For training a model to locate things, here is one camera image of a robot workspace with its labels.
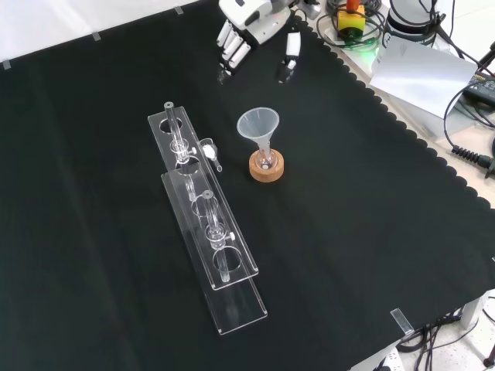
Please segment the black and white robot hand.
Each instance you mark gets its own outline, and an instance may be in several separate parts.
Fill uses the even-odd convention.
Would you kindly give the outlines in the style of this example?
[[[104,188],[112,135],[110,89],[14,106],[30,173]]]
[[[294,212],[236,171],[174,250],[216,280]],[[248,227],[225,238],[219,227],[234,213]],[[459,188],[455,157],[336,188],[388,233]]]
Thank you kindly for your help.
[[[238,72],[258,47],[284,27],[288,28],[285,56],[277,81],[287,83],[295,72],[301,52],[301,32],[294,21],[293,1],[220,1],[225,17],[216,44],[220,49],[218,80],[223,83]]]

